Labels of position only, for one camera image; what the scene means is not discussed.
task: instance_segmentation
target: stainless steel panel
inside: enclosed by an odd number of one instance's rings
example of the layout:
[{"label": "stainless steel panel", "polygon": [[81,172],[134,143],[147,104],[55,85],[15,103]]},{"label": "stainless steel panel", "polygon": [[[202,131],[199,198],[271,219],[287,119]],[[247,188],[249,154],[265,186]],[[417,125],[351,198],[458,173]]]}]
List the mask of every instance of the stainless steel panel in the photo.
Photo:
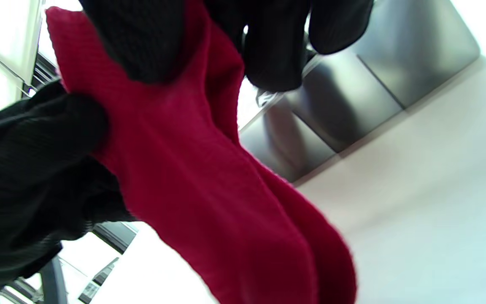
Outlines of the stainless steel panel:
[{"label": "stainless steel panel", "polygon": [[377,0],[367,32],[352,49],[405,107],[480,55],[449,0]]},{"label": "stainless steel panel", "polygon": [[335,152],[295,116],[285,99],[241,130],[241,144],[289,182],[316,169]]},{"label": "stainless steel panel", "polygon": [[349,50],[317,58],[285,96],[293,112],[341,152],[402,109]]}]

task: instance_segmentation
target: gloved hand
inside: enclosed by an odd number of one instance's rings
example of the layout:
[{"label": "gloved hand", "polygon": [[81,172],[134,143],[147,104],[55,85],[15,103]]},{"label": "gloved hand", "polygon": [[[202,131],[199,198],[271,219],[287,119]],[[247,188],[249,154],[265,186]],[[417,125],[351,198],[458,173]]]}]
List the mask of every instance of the gloved hand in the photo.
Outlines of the gloved hand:
[{"label": "gloved hand", "polygon": [[[319,54],[357,41],[367,28],[374,0],[205,0],[212,19],[235,43],[249,81],[269,92],[301,85],[306,64],[304,27]],[[248,33],[243,29],[248,25]]]},{"label": "gloved hand", "polygon": [[129,221],[113,175],[87,155],[104,110],[56,82],[0,111],[0,289],[28,277],[95,223]]},{"label": "gloved hand", "polygon": [[[184,0],[80,2],[106,51],[131,79],[146,83],[170,79],[183,38]],[[243,54],[249,81],[265,91],[283,92],[301,85],[309,12],[312,46],[320,54],[332,54],[363,35],[374,0],[204,2],[212,19]],[[246,25],[248,34],[243,38]]]}]

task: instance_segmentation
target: wall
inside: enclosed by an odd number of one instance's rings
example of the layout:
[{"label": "wall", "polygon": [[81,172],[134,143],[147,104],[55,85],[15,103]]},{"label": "wall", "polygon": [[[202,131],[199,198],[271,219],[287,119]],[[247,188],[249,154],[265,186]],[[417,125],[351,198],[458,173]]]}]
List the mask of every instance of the wall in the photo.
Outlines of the wall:
[{"label": "wall", "polygon": [[299,186],[344,233],[359,304],[486,303],[485,56]]}]

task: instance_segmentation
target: black glove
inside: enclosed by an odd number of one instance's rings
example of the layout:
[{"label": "black glove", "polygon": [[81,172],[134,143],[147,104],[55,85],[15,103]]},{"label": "black glove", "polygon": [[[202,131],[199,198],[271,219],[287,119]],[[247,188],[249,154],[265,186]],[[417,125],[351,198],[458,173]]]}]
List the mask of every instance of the black glove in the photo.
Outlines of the black glove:
[{"label": "black glove", "polygon": [[[184,30],[184,0],[80,0],[108,54],[133,80],[170,79]],[[301,85],[309,38],[320,54],[350,46],[367,28],[374,0],[204,0],[243,54],[246,75],[269,92]],[[243,38],[243,28],[248,34]]]},{"label": "black glove", "polygon": [[[320,54],[339,52],[367,28],[374,0],[205,0],[208,10],[242,52],[249,81],[269,92],[301,85],[309,38]],[[243,28],[248,33],[243,37]]]},{"label": "black glove", "polygon": [[95,223],[130,221],[115,177],[89,154],[104,110],[52,83],[0,111],[0,289],[28,277]]}]

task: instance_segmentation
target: red sock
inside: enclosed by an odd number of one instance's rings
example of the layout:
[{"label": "red sock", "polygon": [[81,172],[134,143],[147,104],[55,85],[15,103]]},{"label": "red sock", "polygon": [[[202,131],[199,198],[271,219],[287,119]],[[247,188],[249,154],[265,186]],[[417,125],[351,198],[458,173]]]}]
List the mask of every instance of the red sock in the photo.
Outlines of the red sock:
[{"label": "red sock", "polygon": [[339,235],[239,146],[243,64],[199,1],[187,2],[187,64],[168,85],[128,80],[83,13],[46,15],[67,90],[101,102],[110,119],[96,157],[118,177],[129,210],[220,303],[353,302],[353,267]]}]

